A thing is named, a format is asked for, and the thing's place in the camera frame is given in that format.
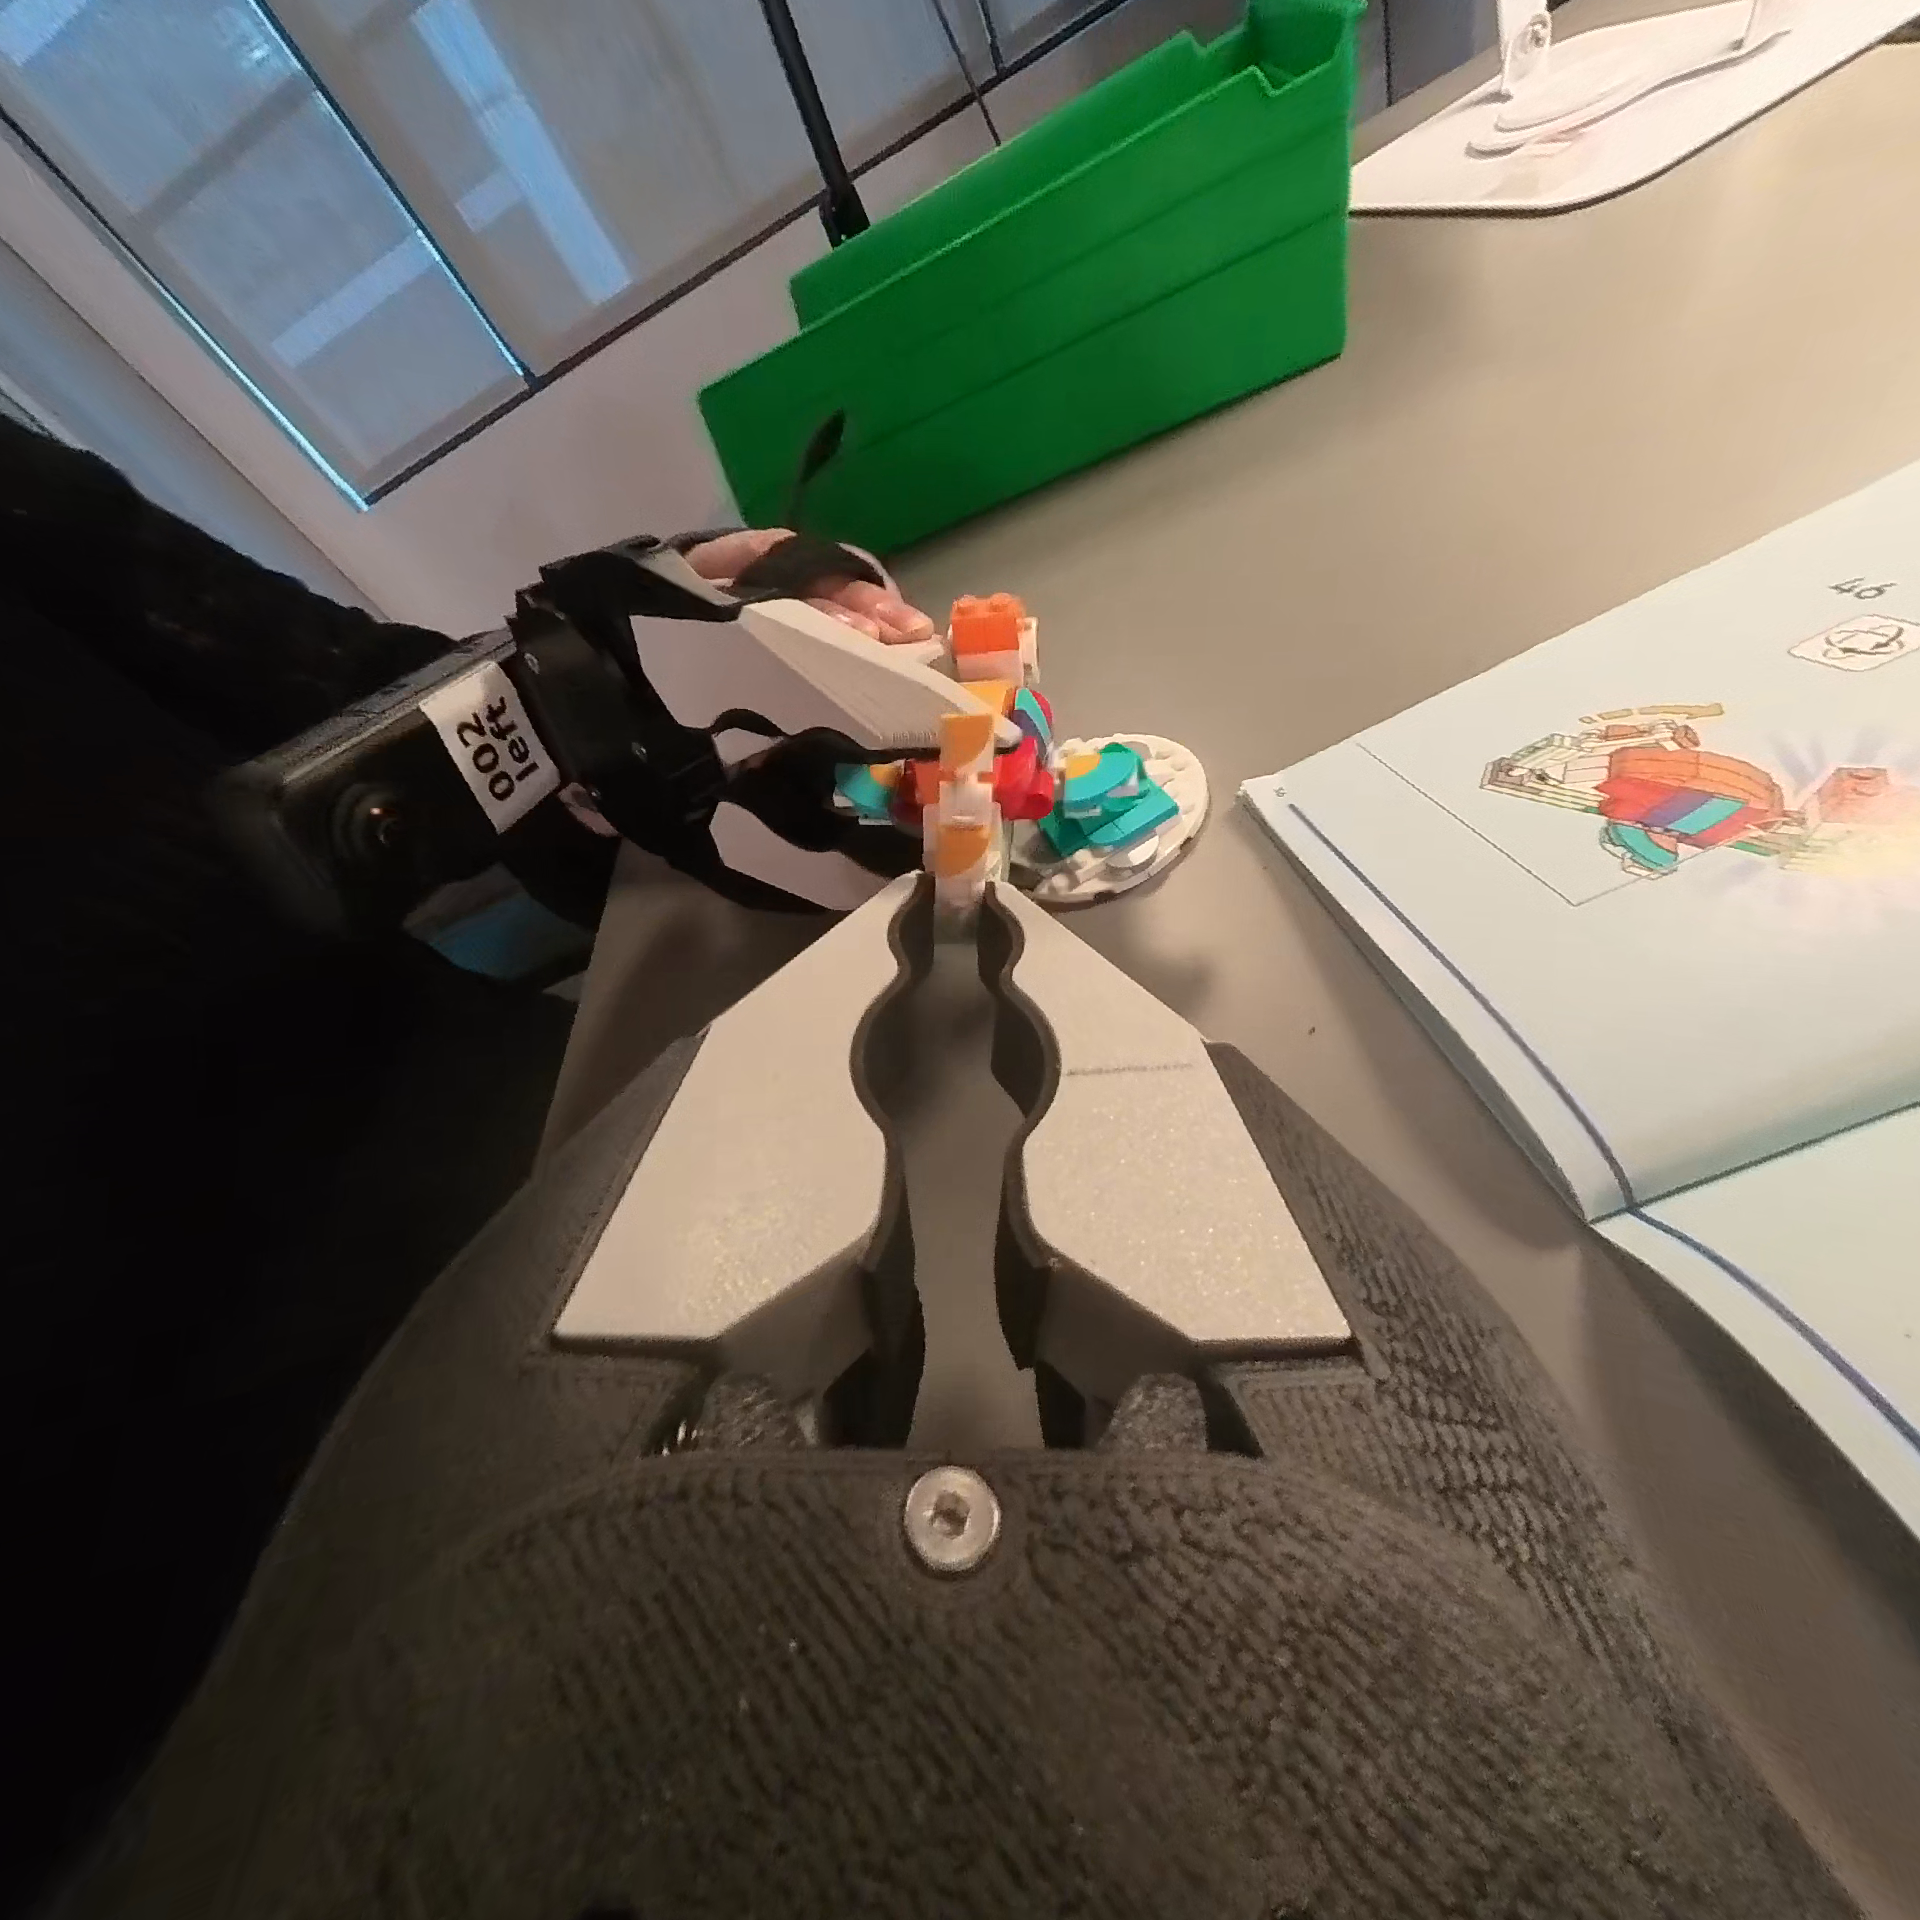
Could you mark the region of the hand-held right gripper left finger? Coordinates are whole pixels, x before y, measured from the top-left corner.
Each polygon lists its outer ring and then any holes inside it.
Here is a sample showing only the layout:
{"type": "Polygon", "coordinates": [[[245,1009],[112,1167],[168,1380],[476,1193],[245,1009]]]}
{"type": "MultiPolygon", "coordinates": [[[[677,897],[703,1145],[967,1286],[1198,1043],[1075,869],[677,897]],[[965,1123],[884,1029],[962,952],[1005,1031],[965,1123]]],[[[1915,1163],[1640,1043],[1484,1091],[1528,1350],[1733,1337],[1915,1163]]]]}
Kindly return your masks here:
{"type": "Polygon", "coordinates": [[[868,1072],[923,878],[887,881],[695,1039],[551,1327],[575,1353],[747,1373],[899,1446],[925,1333],[868,1072]]]}

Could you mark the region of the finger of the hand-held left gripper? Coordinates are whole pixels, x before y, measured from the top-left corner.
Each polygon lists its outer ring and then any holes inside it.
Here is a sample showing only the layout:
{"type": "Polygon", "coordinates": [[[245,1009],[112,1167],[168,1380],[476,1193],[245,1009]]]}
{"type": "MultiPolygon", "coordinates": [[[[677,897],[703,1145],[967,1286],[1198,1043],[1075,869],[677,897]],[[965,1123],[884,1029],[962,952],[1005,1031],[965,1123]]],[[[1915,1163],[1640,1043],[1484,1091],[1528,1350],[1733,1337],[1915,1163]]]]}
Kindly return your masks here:
{"type": "Polygon", "coordinates": [[[949,718],[983,720],[987,737],[1002,726],[984,699],[912,647],[859,636],[811,604],[747,604],[738,627],[784,672],[765,713],[784,728],[830,728],[858,747],[936,747],[949,718]]]}
{"type": "Polygon", "coordinates": [[[884,809],[842,806],[837,776],[874,760],[844,736],[717,736],[722,787],[710,841],[726,870],[803,910],[852,910],[922,870],[922,837],[884,809]]]}

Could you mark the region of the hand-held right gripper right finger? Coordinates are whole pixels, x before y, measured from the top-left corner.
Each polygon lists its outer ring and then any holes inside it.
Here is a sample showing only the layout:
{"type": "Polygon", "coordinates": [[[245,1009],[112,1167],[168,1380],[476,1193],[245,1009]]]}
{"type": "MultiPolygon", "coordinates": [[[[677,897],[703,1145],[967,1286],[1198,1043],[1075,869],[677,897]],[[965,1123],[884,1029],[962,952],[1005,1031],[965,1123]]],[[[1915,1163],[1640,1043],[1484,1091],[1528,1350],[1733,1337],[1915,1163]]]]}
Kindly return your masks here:
{"type": "Polygon", "coordinates": [[[1204,1036],[1007,885],[975,926],[991,1072],[1016,1107],[998,1326],[1050,1448],[1124,1395],[1222,1365],[1352,1357],[1352,1327],[1204,1036]]]}

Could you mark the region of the colourful lego fish model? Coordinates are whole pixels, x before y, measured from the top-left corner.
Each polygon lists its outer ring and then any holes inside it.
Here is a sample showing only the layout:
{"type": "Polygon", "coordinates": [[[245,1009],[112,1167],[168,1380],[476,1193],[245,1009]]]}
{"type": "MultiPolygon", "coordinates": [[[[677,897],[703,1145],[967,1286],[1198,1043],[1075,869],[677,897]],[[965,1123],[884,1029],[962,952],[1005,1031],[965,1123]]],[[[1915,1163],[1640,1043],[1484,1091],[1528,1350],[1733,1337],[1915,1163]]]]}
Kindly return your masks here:
{"type": "MultiPolygon", "coordinates": [[[[939,663],[951,677],[1014,725],[1014,745],[998,749],[996,797],[1003,822],[1036,822],[1050,814],[1055,758],[1062,747],[1052,705],[1039,695],[1038,620],[1023,600],[995,591],[965,593],[951,605],[939,663]]],[[[903,792],[903,758],[854,764],[839,772],[844,809],[875,822],[884,809],[900,827],[922,827],[922,811],[903,792]]]]}

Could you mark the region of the white orange lego fin piece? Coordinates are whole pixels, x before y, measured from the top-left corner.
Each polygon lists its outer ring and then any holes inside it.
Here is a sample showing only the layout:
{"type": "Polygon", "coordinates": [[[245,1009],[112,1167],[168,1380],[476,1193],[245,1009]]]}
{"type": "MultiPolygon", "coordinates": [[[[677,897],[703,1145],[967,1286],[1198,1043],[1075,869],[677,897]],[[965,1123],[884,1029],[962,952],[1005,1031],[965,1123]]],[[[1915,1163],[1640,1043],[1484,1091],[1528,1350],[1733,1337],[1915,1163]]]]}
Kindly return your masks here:
{"type": "Polygon", "coordinates": [[[949,713],[934,751],[903,764],[903,792],[918,806],[922,864],[934,921],[965,927],[987,893],[1002,851],[996,771],[1002,720],[991,710],[949,713]]]}

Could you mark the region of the round white teal lego base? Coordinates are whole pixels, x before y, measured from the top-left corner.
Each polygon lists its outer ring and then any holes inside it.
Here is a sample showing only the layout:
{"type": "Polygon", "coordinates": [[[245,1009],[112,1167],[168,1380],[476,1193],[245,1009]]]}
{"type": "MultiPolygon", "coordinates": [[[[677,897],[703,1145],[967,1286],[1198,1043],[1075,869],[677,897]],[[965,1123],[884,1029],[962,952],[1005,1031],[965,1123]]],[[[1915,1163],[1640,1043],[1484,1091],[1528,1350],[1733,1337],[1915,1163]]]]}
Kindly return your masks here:
{"type": "Polygon", "coordinates": [[[1151,734],[1069,737],[1050,814],[1013,830],[1013,885],[1046,908],[1133,893],[1175,869],[1204,830],[1211,787],[1182,743],[1151,734]]]}

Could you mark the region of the person's left forearm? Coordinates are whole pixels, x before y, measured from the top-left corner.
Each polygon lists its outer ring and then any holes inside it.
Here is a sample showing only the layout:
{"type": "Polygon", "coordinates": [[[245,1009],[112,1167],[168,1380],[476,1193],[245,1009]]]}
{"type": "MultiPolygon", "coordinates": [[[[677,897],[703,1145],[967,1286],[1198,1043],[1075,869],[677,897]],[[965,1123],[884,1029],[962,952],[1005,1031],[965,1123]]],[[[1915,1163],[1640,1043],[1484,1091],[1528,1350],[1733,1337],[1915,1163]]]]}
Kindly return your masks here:
{"type": "Polygon", "coordinates": [[[102,457],[3,420],[5,605],[44,616],[230,745],[275,745],[455,659],[275,571],[102,457]]]}

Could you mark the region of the open lego instruction booklet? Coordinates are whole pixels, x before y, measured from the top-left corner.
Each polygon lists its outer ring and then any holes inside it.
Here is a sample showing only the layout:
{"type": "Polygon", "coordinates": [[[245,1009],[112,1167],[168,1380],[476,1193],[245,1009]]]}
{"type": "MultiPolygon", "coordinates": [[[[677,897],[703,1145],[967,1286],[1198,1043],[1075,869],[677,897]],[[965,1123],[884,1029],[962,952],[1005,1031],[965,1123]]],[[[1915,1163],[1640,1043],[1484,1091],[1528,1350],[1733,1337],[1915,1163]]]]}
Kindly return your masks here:
{"type": "Polygon", "coordinates": [[[1572,1212],[1915,1475],[1908,463],[1240,787],[1572,1212]]]}

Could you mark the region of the person's left hand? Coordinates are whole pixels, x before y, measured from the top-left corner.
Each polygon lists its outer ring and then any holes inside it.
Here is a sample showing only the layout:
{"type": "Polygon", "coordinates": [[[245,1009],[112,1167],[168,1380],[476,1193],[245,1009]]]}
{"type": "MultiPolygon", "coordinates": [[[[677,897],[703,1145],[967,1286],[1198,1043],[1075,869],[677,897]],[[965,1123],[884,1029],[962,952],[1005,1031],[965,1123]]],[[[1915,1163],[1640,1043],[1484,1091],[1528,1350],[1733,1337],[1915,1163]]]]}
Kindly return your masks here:
{"type": "MultiPolygon", "coordinates": [[[[794,533],[789,528],[774,525],[738,528],[706,536],[677,534],[669,544],[699,576],[733,591],[742,571],[790,539],[794,533]]],[[[814,584],[794,588],[790,591],[875,643],[923,643],[936,633],[934,621],[918,608],[912,608],[888,579],[874,582],[819,573],[814,584]]]]}

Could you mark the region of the green plastic bin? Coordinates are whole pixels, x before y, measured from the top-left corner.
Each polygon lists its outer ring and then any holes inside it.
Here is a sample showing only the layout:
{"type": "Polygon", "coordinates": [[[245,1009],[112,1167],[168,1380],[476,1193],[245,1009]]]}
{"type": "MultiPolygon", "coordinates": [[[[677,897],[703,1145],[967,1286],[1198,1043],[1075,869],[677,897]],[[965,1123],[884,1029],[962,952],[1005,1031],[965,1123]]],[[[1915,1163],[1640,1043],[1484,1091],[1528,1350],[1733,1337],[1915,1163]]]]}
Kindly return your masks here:
{"type": "Polygon", "coordinates": [[[1359,13],[1178,32],[797,271],[699,393],[742,518],[892,556],[1336,358],[1359,13]]]}

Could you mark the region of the large grid window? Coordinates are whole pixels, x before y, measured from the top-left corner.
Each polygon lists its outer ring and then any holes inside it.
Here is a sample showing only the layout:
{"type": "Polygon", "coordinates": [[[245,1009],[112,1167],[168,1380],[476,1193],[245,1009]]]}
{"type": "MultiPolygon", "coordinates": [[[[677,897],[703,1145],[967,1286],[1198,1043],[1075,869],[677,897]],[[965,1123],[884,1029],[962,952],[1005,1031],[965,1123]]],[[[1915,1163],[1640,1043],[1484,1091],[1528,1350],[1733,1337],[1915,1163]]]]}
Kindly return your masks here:
{"type": "Polygon", "coordinates": [[[357,508],[1116,4],[5,3],[5,129],[357,508]]]}

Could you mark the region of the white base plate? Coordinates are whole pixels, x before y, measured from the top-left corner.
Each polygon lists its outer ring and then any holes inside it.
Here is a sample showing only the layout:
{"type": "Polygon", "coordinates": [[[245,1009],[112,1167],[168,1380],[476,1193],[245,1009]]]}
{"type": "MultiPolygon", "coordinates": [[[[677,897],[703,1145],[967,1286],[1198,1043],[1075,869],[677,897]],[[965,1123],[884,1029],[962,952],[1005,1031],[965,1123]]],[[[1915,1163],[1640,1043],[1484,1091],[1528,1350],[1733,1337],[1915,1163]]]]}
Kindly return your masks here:
{"type": "MultiPolygon", "coordinates": [[[[1560,55],[1565,41],[1596,33],[1620,39],[1645,17],[1701,8],[1723,8],[1725,22],[1736,27],[1746,4],[1754,3],[1658,7],[1648,16],[1589,32],[1560,32],[1551,24],[1551,51],[1560,55]]],[[[1468,139],[1484,129],[1499,108],[1501,32],[1514,32],[1536,11],[1551,21],[1547,4],[1496,3],[1494,76],[1371,155],[1357,158],[1350,168],[1350,213],[1496,217],[1564,213],[1619,198],[1911,27],[1917,13],[1915,3],[1787,4],[1794,4],[1790,32],[1748,59],[1717,76],[1661,88],[1560,142],[1478,160],[1468,155],[1468,139]]]]}

